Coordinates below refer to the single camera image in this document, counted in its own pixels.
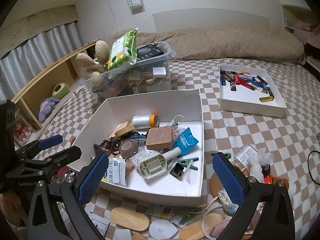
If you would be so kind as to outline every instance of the bed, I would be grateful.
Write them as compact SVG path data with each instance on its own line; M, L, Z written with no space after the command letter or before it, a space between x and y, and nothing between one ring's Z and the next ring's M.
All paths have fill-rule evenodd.
M220 111L218 71L220 64L266 70L287 104L286 118ZM257 148L265 147L275 157L271 174L287 178L297 187L291 201L296 239L302 239L320 213L320 187L312 182L307 168L309 152L320 150L320 145L315 138L315 134L320 132L320 82L300 65L287 66L256 59L225 57L181 60L171 62L170 69L173 89L199 88L201 90L204 112L205 169L200 204L212 200L209 192L209 180L213 174L212 152L226 151L235 154L243 145L250 144ZM96 101L90 92L80 87L41 136L41 138L47 138L59 133L64 137L63 143L42 152L37 159L69 147L72 138L80 133L96 108ZM319 156L314 155L310 158L310 169L313 177L317 178L320 172ZM118 206L137 212L146 212L148 203L98 189L85 209L87 212L110 218L110 211ZM106 239L113 239L115 230L119 228L121 227L111 223ZM152 239L148 231L142 234Z

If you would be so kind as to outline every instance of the green polka dot package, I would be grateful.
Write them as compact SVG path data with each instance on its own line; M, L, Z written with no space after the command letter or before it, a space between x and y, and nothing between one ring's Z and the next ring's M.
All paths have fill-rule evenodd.
M129 31L113 43L108 61L108 70L121 66L123 62L128 62L131 65L137 63L137 32L138 28Z

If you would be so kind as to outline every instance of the orange cap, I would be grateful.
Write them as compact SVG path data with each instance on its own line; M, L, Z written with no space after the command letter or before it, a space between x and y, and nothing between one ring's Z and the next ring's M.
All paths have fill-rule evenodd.
M159 126L159 118L156 114L152 114L149 117L149 126L151 128Z

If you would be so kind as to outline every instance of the white cardboard box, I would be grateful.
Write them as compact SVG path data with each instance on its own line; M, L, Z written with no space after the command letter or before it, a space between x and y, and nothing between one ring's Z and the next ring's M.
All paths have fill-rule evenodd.
M269 102L260 102L259 98L268 97L268 94L261 93L257 90L250 90L242 85L236 85L237 91L230 90L230 83L226 80L226 86L221 85L220 81L220 110L233 111L248 114L260 114L283 118L287 110L287 106L273 80L265 70L257 68L248 68L245 66L220 65L221 70L229 70L235 72L247 71L252 75L262 77L270 87L274 100Z
M198 206L201 196L204 166L204 126L199 89L161 91L109 98L102 103L83 127L73 145L78 146L81 158L69 167L80 171L94 156L94 144L100 144L121 122L132 120L135 115L157 114L160 126L165 126L176 115L184 116L183 128L190 127L199 141L182 159L198 157L193 163L198 171L189 170L178 180L169 171L159 177L143 179L134 169L126 177L126 186L101 182L100 187L130 198L170 206Z

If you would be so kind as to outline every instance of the beige blanket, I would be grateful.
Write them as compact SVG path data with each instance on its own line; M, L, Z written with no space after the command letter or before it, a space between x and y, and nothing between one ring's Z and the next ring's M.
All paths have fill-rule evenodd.
M137 46L154 41L167 41L177 53L175 61L242 57L286 65L305 63L303 44L282 29L243 26L137 34Z

